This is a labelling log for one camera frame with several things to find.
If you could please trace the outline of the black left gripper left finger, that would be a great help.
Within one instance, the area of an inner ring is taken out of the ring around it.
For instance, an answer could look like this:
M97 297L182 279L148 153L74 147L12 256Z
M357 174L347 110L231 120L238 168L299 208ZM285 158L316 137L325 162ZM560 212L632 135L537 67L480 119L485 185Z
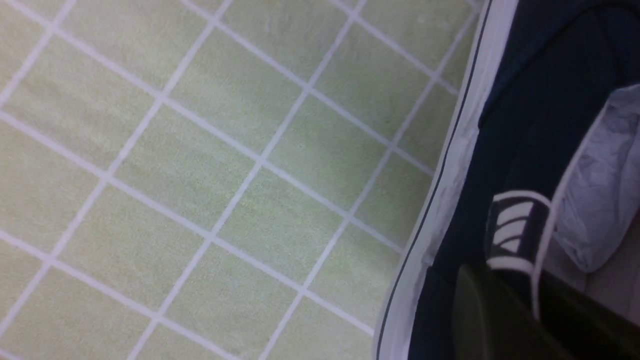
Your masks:
M484 265L463 265L452 305L456 360L573 360Z

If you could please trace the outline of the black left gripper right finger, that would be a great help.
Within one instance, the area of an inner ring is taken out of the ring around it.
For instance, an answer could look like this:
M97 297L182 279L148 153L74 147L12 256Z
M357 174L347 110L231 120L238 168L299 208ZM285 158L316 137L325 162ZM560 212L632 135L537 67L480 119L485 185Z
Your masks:
M640 329L549 272L538 284L542 326L576 360L638 360Z

